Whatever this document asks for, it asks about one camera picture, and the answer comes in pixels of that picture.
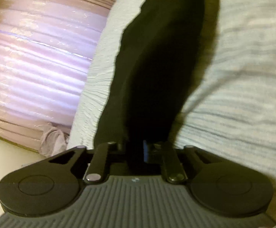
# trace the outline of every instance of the gray ribbed platform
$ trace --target gray ribbed platform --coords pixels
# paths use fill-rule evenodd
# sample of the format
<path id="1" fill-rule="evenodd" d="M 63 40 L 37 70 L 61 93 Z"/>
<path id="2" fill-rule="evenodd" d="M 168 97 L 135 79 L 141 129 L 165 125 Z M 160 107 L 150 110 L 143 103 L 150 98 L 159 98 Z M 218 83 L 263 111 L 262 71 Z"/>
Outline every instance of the gray ribbed platform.
<path id="1" fill-rule="evenodd" d="M 9 213 L 0 228 L 258 228 L 272 227 L 265 214 L 225 218 L 196 204 L 184 186 L 155 177 L 115 177 L 88 186 L 65 210 L 40 218 Z"/>

